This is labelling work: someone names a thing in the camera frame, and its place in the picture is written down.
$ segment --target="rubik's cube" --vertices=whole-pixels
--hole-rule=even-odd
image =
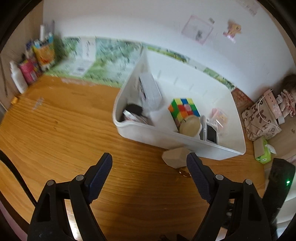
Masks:
[[[196,115],[200,117],[200,114],[197,111],[195,104],[193,103],[191,98],[186,99],[173,99],[172,103],[168,107],[172,117],[176,123],[176,126],[179,128],[181,121],[189,116]]]

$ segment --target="white bottle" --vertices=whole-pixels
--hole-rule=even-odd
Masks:
[[[24,76],[22,75],[21,70],[17,66],[17,63],[14,61],[10,61],[10,71],[11,71],[11,78],[15,85],[17,86],[18,91],[23,94],[26,89],[28,89],[28,84],[25,81]]]

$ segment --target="cartoon sticker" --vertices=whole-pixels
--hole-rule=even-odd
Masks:
[[[236,42],[236,40],[234,39],[236,34],[241,34],[242,27],[233,22],[233,21],[229,21],[228,22],[228,32],[224,32],[223,35],[227,38],[229,38],[233,43]]]

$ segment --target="canvas bag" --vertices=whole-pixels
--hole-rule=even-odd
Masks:
[[[260,137],[265,137],[265,139],[268,140],[281,132],[281,128],[278,126],[274,115],[266,103],[266,100],[264,98],[262,100],[261,99],[262,97],[242,113],[247,137],[251,141],[255,141]]]

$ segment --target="poster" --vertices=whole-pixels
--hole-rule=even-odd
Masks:
[[[196,40],[200,44],[204,44],[213,28],[209,23],[199,19],[197,16],[191,15],[182,30],[182,34]]]
[[[56,37],[55,53],[59,61],[45,74],[121,88],[133,72],[145,49],[174,58],[202,71],[224,84],[230,91],[235,89],[234,84],[214,70],[175,51],[147,43],[99,37],[66,37],[63,39]]]

